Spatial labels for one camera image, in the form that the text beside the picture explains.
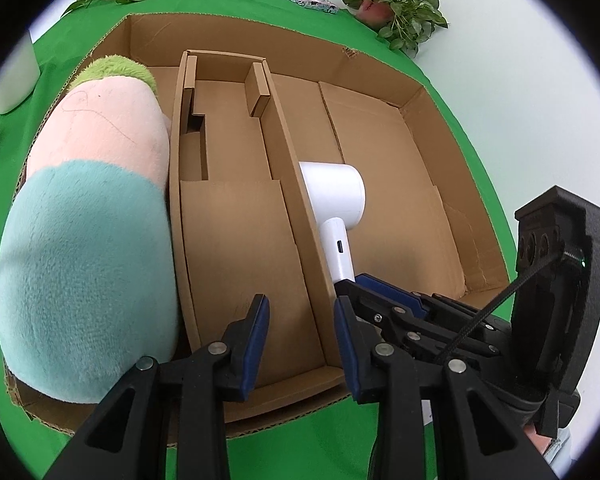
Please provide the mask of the white hair dryer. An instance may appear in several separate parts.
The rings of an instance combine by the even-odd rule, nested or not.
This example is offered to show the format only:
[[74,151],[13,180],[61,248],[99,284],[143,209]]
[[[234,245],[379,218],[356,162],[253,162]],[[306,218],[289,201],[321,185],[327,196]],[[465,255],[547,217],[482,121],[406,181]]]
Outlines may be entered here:
[[348,232],[361,221],[366,203],[364,181],[356,168],[332,162],[300,162],[334,284],[354,280]]

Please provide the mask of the small brown cardboard insert box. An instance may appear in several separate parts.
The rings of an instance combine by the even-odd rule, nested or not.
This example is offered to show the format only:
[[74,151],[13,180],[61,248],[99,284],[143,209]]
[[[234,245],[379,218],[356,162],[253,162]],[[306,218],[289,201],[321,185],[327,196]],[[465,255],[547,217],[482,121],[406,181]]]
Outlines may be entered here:
[[256,386],[226,404],[230,433],[272,427],[346,394],[335,289],[268,62],[187,50],[176,80],[169,205],[189,344],[218,340],[262,294],[271,305]]

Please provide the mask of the pastel striped plush pillow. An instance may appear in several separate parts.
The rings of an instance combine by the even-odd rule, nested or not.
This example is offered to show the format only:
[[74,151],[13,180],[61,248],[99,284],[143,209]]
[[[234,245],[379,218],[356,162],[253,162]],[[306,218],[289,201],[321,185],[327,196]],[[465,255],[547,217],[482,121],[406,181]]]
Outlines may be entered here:
[[52,399],[96,403],[178,338],[166,210],[168,122],[150,70],[122,55],[71,81],[33,142],[0,244],[0,347]]

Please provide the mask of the large cardboard tissue box tray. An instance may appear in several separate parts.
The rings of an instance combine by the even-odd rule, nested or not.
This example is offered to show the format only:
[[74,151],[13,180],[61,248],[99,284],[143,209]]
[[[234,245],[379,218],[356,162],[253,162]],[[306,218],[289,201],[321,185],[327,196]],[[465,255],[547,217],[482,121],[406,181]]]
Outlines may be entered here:
[[507,281],[476,165],[415,79],[341,44],[286,28],[204,14],[132,14],[87,59],[126,54],[155,76],[173,115],[187,50],[264,58],[300,162],[345,162],[366,207],[350,244],[355,271],[481,307]]

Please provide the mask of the right potted green plant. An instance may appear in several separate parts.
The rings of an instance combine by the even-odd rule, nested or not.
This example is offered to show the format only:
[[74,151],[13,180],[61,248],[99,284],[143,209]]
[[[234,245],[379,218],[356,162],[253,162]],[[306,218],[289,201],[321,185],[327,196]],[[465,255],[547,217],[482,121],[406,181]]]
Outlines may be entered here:
[[440,0],[341,0],[390,50],[415,56],[419,47],[449,22]]

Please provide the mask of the patterned small pouch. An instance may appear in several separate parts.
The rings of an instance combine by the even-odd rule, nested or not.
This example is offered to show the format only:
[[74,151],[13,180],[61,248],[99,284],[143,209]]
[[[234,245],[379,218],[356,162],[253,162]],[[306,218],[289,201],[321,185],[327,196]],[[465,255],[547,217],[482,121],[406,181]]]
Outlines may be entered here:
[[335,3],[329,0],[289,0],[302,6],[302,8],[317,10],[325,13],[336,14],[339,10]]

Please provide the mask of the white mug with black lid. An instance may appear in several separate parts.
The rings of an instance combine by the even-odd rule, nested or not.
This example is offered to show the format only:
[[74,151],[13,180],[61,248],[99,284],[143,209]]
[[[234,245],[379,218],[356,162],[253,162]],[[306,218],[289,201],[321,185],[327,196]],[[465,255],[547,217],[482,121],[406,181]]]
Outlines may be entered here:
[[40,75],[31,35],[26,32],[0,67],[0,114],[10,113],[27,99]]

